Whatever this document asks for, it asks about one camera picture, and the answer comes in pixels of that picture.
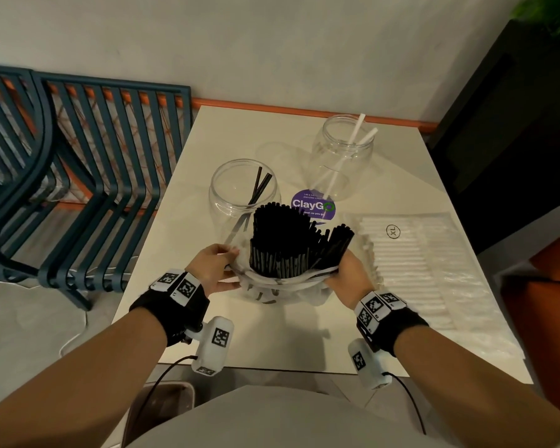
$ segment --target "tabletop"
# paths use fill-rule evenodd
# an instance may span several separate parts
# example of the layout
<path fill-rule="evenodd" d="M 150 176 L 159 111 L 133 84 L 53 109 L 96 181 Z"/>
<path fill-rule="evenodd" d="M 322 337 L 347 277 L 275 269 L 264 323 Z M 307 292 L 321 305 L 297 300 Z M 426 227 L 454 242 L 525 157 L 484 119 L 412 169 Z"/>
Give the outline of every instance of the tabletop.
<path fill-rule="evenodd" d="M 216 241 L 208 188 L 218 166 L 237 158 L 265 163 L 276 173 L 282 201 L 290 203 L 293 195 L 306 188 L 302 169 L 323 123 L 323 118 L 309 116 L 202 107 L 113 322 L 166 270 L 184 268 L 201 248 Z M 370 165 L 356 194 L 336 203 L 337 214 L 449 212 L 463 233 L 418 130 L 374 126 L 378 133 Z M 464 233 L 463 237 L 472 253 Z M 355 316 L 334 294 L 321 306 L 262 305 L 232 295 L 238 292 L 213 294 L 204 319 L 220 315 L 234 322 L 226 366 L 356 373 L 347 350 L 353 339 L 360 338 Z M 160 361 L 172 363 L 194 354 L 196 348 L 197 343 L 170 346 Z M 532 383 L 522 359 L 486 360 L 516 379 Z M 386 357 L 385 367 L 407 376 L 393 357 Z"/>

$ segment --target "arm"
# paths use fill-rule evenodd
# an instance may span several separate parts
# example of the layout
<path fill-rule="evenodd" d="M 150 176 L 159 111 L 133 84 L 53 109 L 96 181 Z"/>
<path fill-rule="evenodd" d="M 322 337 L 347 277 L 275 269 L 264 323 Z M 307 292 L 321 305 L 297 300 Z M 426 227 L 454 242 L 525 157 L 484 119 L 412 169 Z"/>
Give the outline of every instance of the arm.
<path fill-rule="evenodd" d="M 186 270 L 206 296 L 235 289 L 224 272 L 237 251 L 212 245 Z M 155 316 L 136 308 L 39 373 L 0 403 L 0 447 L 99 447 L 166 348 Z"/>
<path fill-rule="evenodd" d="M 350 251 L 327 283 L 351 309 L 374 288 Z M 465 446 L 560 444 L 556 407 L 440 333 L 422 325 L 405 329 L 394 353 Z"/>

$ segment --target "jar rim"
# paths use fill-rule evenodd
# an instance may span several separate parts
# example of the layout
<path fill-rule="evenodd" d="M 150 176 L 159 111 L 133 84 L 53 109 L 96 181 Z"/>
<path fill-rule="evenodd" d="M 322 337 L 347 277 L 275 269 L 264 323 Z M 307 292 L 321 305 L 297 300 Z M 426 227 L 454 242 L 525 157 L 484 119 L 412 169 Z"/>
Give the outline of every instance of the jar rim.
<path fill-rule="evenodd" d="M 224 199 L 223 197 L 220 196 L 220 194 L 216 191 L 216 186 L 214 185 L 214 180 L 224 171 L 230 169 L 232 166 L 238 166 L 240 164 L 249 164 L 249 165 L 257 165 L 257 166 L 261 166 L 262 170 L 261 170 L 261 178 L 260 178 L 260 183 L 261 180 L 263 180 L 263 177 L 265 176 L 264 172 L 269 172 L 272 175 L 272 178 L 270 179 L 269 183 L 268 183 L 268 187 L 269 185 L 272 184 L 273 188 L 272 188 L 272 193 L 270 194 L 270 196 L 264 200 L 260 200 L 256 203 L 253 204 L 238 204 L 238 203 L 233 203 L 231 201 L 228 201 L 226 199 Z M 255 159 L 234 159 L 231 161 L 228 161 L 220 166 L 218 166 L 218 168 L 216 168 L 216 170 L 214 171 L 211 180 L 209 182 L 209 188 L 211 189 L 211 191 L 213 192 L 214 195 L 216 195 L 216 197 L 228 204 L 231 205 L 232 207 L 239 209 L 239 210 L 252 210 L 254 207 L 257 207 L 261 204 L 266 204 L 269 203 L 270 201 L 273 201 L 276 193 L 278 192 L 278 180 L 276 180 L 276 173 L 273 172 L 273 170 L 266 164 L 257 161 Z"/>
<path fill-rule="evenodd" d="M 326 137 L 328 137 L 328 139 L 331 142 L 335 142 L 339 146 L 348 148 L 350 150 L 352 150 L 352 149 L 364 149 L 364 148 L 368 147 L 369 145 L 373 144 L 374 140 L 376 139 L 376 136 L 373 135 L 367 142 L 365 142 L 363 144 L 349 144 L 347 140 L 339 140 L 339 139 L 335 138 L 334 136 L 332 136 L 328 132 L 328 126 L 330 124 L 332 124 L 333 122 L 337 121 L 337 120 L 343 120 L 343 121 L 347 120 L 347 121 L 349 121 L 349 123 L 351 122 L 354 126 L 357 123 L 358 116 L 354 116 L 352 114 L 335 114 L 334 116 L 330 116 L 328 119 L 325 120 L 324 125 L 322 127 L 323 134 Z M 365 125 L 366 125 L 366 123 L 365 123 L 365 121 L 363 121 L 363 124 L 361 125 L 361 128 L 366 128 Z"/>

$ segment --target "person's right arm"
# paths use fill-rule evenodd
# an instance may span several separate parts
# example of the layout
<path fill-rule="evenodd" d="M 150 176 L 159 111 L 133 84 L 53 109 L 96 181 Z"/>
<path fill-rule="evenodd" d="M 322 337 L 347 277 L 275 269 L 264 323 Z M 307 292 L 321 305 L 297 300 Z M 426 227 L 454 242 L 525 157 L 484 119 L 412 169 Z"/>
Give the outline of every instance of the person's right arm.
<path fill-rule="evenodd" d="M 350 251 L 327 284 L 351 309 L 373 290 L 361 262 Z M 560 411 L 556 407 L 530 386 L 431 328 L 418 325 L 404 330 L 396 338 L 394 353 L 465 446 L 560 444 Z"/>

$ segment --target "black planter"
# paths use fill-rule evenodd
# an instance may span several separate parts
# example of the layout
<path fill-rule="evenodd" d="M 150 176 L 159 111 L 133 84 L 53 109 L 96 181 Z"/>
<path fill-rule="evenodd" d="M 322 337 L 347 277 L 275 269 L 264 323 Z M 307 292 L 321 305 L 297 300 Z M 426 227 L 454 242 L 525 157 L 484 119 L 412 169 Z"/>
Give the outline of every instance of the black planter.
<path fill-rule="evenodd" d="M 510 21 L 428 146 L 476 253 L 560 205 L 560 42 Z"/>

